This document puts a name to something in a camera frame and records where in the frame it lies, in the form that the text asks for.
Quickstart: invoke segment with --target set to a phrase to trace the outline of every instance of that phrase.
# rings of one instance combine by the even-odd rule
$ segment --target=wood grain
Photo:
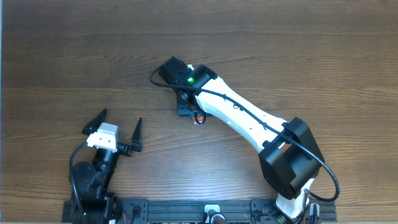
[[[128,142],[111,190],[150,200],[274,198],[256,151],[216,118],[195,126],[149,73],[206,64],[268,113],[311,127],[337,175],[339,221],[398,220],[398,2],[4,0],[0,210],[59,222],[68,160],[103,108]],[[87,149],[78,160],[91,160]],[[321,171],[313,190],[331,195]]]

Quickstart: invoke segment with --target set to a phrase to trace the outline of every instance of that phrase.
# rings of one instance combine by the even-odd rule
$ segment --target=white and black device
[[[168,83],[153,81],[159,75]],[[235,93],[214,71],[204,65],[193,68],[171,57],[150,77],[153,84],[171,87],[177,94],[177,113],[193,116],[198,124],[207,116],[216,116],[245,137],[259,153],[262,173],[278,192],[276,207],[290,221],[297,221],[308,204],[309,188],[325,167],[336,185],[335,200],[340,192],[338,182],[315,142],[308,125],[299,118],[287,122],[264,112]],[[284,144],[291,144],[282,152]]]

